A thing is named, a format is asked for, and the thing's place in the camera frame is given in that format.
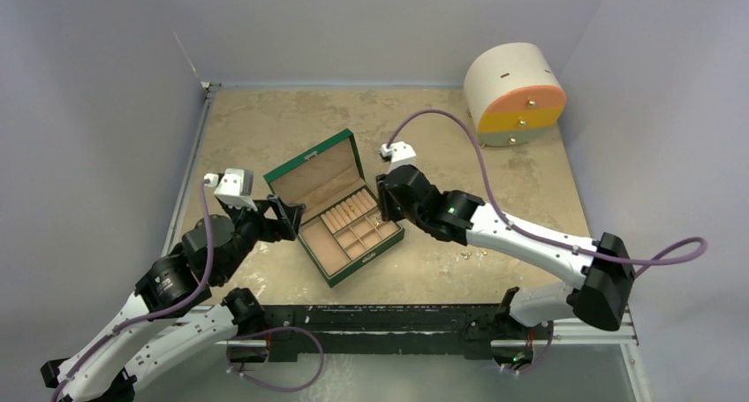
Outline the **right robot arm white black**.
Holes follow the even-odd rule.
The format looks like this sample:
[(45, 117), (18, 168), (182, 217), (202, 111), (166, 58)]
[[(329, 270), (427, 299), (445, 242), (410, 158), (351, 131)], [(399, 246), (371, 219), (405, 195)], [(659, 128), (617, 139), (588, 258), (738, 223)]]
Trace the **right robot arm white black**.
[(439, 241), (491, 249), (557, 277), (552, 284), (505, 293), (496, 311), (496, 326), (506, 337), (567, 318), (599, 330), (620, 329), (634, 271), (606, 259), (626, 253), (619, 237), (606, 233), (593, 240), (514, 216), (501, 218), (478, 196), (439, 191), (412, 165), (380, 174), (375, 182), (383, 218), (407, 220)]

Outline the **green jewelry box with lid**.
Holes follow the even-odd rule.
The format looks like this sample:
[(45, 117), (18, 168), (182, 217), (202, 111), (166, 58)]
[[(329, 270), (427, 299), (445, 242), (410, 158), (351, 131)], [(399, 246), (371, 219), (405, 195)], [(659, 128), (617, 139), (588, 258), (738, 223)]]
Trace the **green jewelry box with lid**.
[(364, 178), (353, 132), (344, 129), (266, 173), (283, 202), (306, 206), (298, 241), (332, 288), (405, 237), (402, 225), (382, 218)]

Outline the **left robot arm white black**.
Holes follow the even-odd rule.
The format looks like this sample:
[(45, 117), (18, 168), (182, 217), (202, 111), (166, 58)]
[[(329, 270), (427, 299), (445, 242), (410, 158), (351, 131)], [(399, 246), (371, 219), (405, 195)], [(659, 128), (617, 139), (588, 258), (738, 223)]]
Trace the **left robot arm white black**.
[(255, 338), (266, 313), (247, 288), (235, 288), (195, 321), (164, 330), (224, 285), (259, 242), (297, 238), (305, 205), (241, 196), (202, 218), (136, 283), (125, 304), (88, 345), (42, 368), (54, 401), (131, 401), (140, 387), (199, 350), (226, 338)]

